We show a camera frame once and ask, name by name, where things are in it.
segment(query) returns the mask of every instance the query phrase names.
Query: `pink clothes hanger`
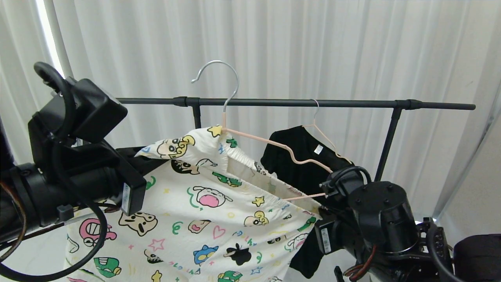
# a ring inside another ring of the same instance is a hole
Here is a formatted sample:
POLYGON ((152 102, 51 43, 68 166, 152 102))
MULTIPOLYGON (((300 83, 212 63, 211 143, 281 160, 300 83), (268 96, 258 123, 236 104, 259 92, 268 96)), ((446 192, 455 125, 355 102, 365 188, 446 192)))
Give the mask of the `pink clothes hanger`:
POLYGON ((315 99, 312 99, 313 101, 315 101, 317 103, 317 110, 315 111, 315 114, 313 115, 313 124, 309 124, 309 125, 303 125, 303 127, 311 127, 313 126, 314 128, 316 128, 318 130, 318 132, 320 132, 320 134, 327 140, 329 141, 329 143, 332 145, 332 147, 334 148, 334 153, 336 154, 336 156, 340 159, 345 159, 347 160, 350 164, 353 164, 352 161, 350 161, 349 159, 341 156, 340 154, 338 154, 337 150, 336 150, 336 145, 334 145, 334 143, 332 143, 332 141, 327 138, 327 136, 320 130, 320 128, 318 128, 318 126, 316 125, 315 123, 315 119, 317 118, 317 113, 318 113, 318 110, 320 109, 320 105, 318 104, 318 101, 315 100, 315 99))
MULTIPOLYGON (((200 79, 200 75, 202 74, 202 72, 204 71, 204 69, 211 65, 211 64, 215 64, 215 63, 219 63, 219 64, 223 64, 223 65, 226 65, 228 66, 229 68, 231 68, 231 70, 233 71, 233 73, 235 74, 235 77, 236 77, 236 88, 235 88, 235 91, 233 92, 233 94, 224 102, 224 105, 222 107, 222 128, 221 128, 221 131, 222 132, 230 132, 230 133, 233 133, 235 135, 240 135, 240 136, 243 136, 243 137, 247 137, 247 138, 250 138, 250 139, 254 139, 254 140, 258 140, 258 141, 261 141, 261 142, 265 142, 265 143, 268 143, 268 144, 271 144, 271 145, 274 145, 274 146, 277 146, 277 147, 280 147, 280 148, 283 148, 285 150, 287 150, 289 152, 289 154, 291 155, 291 159, 294 163, 298 164, 298 165, 302 165, 302 164, 305 164, 305 163, 314 163, 320 167, 322 167, 323 169, 325 169, 326 171, 328 171, 329 173, 332 173, 332 170, 327 167, 326 165, 316 161, 316 160, 312 160, 312 159, 308 159, 308 160, 304 160, 304 161, 298 161, 296 160, 296 158, 294 157, 294 152, 292 151, 292 149, 287 146, 287 145, 284 145, 282 143, 278 143, 278 142, 275 142, 275 141, 271 141, 269 139, 264 139, 264 138, 261 138, 261 137, 258 137, 258 136, 254 136, 254 135, 251 135, 251 134, 247 134, 247 133, 243 133, 243 132, 240 132, 240 131, 236 131, 236 130, 233 130, 233 129, 230 129, 230 128, 227 128, 226 127, 226 106, 228 105, 228 102, 233 98, 235 97, 236 93, 238 92, 238 88, 240 87, 240 79, 238 77, 238 73, 236 72, 236 70, 231 66, 229 65, 228 63, 226 62, 223 62, 223 61, 220 61, 220 60, 213 60, 213 61, 210 61, 208 63, 206 63, 199 71, 198 71, 198 75, 196 76, 195 79, 192 79, 191 83, 194 83, 196 81, 198 81, 200 79)), ((325 193, 320 193, 320 194, 315 194, 315 195, 309 195, 309 196, 301 196, 301 197, 294 197, 294 198, 288 198, 288 199, 284 199, 286 201, 290 201, 290 200, 298 200, 298 199, 302 199, 302 198, 312 198, 312 197, 319 197, 319 196, 325 196, 325 193)))

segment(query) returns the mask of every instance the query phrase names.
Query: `black apple print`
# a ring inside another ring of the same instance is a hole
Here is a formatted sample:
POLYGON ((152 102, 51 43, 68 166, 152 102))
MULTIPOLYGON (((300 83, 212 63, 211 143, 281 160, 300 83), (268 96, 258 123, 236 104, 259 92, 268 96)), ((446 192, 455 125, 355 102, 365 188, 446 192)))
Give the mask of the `black apple print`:
POLYGON ((236 262, 237 265, 242 265, 248 262, 252 258, 252 254, 249 252, 249 248, 240 249, 240 245, 235 244, 236 248, 227 248, 224 257, 231 257, 232 260, 236 262))

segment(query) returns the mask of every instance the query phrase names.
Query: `patterned garment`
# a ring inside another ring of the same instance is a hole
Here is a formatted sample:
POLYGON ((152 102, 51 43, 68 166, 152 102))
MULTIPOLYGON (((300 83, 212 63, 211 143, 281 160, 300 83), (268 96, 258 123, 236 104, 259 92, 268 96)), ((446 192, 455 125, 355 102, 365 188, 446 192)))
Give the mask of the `patterned garment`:
MULTIPOLYGON (((103 248, 68 281, 282 281, 320 219, 313 199, 272 177, 221 126, 143 148, 171 159, 145 176, 143 210, 106 214, 103 248)), ((68 227, 66 267, 97 242, 99 221, 68 227)))

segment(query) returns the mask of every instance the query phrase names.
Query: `clothing rack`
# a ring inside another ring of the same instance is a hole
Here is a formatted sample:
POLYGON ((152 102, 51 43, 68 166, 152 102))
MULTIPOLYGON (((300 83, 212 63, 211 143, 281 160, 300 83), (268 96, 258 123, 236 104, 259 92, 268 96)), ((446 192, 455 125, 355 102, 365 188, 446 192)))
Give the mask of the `clothing rack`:
MULTIPOLYGON (((197 97, 175 97, 175 98, 118 98, 122 104, 140 105, 175 105, 179 107, 191 107, 195 119, 195 128, 201 128, 200 106, 222 106, 226 99, 220 98, 197 98, 197 97)), ((455 109, 474 110, 474 104, 459 103, 438 103, 422 102, 419 100, 393 100, 393 101, 372 101, 372 100, 317 100, 319 107, 327 108, 393 108, 390 125, 383 152, 379 159, 375 181, 380 181, 383 176, 384 167, 390 153, 391 143, 395 136, 398 120, 402 110, 415 109, 455 109)), ((265 106, 265 107, 317 107, 317 103, 312 99, 231 99, 228 106, 265 106)))

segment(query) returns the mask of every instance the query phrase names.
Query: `screw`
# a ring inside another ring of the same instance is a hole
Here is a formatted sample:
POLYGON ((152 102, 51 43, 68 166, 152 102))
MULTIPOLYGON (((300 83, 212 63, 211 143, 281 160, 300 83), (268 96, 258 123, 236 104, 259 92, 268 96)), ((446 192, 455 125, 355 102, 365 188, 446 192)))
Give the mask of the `screw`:
POLYGON ((30 170, 24 170, 24 171, 21 171, 21 176, 26 177, 26 176, 28 176, 28 175, 30 175, 30 174, 31 174, 31 171, 30 171, 30 170))

